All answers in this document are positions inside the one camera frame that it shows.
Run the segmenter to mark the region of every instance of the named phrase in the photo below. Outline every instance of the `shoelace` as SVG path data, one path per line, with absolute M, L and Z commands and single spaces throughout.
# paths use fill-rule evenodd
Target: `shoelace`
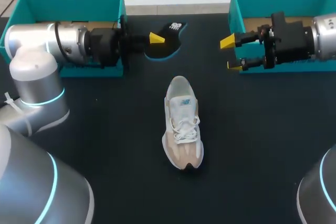
M 196 123 L 194 123 L 194 121 L 181 120 L 179 121 L 177 127 L 174 127 L 172 119 L 170 118 L 170 124 L 174 131 L 174 138 L 176 144 L 187 144 L 197 141 L 197 131 L 195 129 L 195 126 L 199 124 L 200 119 L 198 116 L 195 116 L 195 119 Z M 182 128 L 182 125 L 184 125 L 185 123 L 190 124 L 190 128 L 181 132 L 180 129 Z

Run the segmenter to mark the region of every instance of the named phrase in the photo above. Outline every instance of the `shoe sole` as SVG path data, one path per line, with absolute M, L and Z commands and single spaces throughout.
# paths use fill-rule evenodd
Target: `shoe sole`
M 164 135 L 162 137 L 162 145 L 163 145 L 164 152 L 166 153 L 166 156 L 168 157 L 170 163 L 172 163 L 173 166 L 175 166 L 177 169 L 184 170 L 184 169 L 179 168 L 177 165 L 175 165 L 175 163 L 172 161 L 172 159 L 170 158 L 170 156 L 168 154 L 167 147 L 166 147 L 166 133 L 164 133 Z M 195 169 L 199 168 L 199 166 L 201 165 L 201 163 L 203 161 L 204 148 L 203 148 L 203 142 L 202 141 L 201 141 L 201 150 L 202 150 L 202 152 L 201 152 L 201 162 L 199 163 L 199 165 L 197 167 L 195 167 Z

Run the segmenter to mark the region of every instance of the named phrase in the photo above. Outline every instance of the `black table surface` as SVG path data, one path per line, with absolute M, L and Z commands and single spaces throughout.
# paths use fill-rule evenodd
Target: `black table surface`
M 133 55 L 122 78 L 63 79 L 69 119 L 31 140 L 87 178 L 94 224 L 299 224 L 298 185 L 336 142 L 336 73 L 227 70 L 226 14 L 129 17 L 138 34 L 184 21 L 170 60 Z M 177 75 L 199 101 L 205 156 L 194 174 L 176 170 L 161 142 L 163 99 Z M 16 94 L 2 59 L 0 80 L 1 93 Z

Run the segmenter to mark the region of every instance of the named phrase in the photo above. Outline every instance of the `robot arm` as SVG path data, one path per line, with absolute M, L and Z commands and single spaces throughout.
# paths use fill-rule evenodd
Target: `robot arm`
M 19 24 L 11 26 L 5 35 L 5 49 L 10 59 L 20 47 L 29 47 L 52 54 L 61 66 L 88 68 L 114 67 L 121 59 L 127 69 L 129 54 L 143 51 L 144 46 L 152 43 L 164 44 L 165 41 L 153 33 L 149 36 L 131 34 L 124 16 L 120 17 L 120 27 L 89 31 L 84 25 L 59 22 Z
M 257 32 L 235 33 L 220 42 L 221 49 L 241 47 L 256 40 L 264 44 L 265 55 L 262 58 L 228 62 L 228 68 L 248 70 L 263 65 L 269 69 L 298 60 L 336 59 L 336 14 L 317 16 L 307 27 L 302 22 L 287 23 L 284 12 L 273 13 L 271 21 L 271 26 L 262 25 Z
M 21 47 L 9 65 L 20 98 L 7 97 L 0 124 L 30 136 L 62 123 L 70 110 L 55 58 L 45 51 Z

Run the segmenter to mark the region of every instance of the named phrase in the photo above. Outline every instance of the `white sticker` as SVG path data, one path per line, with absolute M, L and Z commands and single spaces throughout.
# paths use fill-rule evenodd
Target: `white sticker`
M 329 29 L 334 29 L 336 28 L 336 18 L 326 18 L 324 20 L 326 28 Z

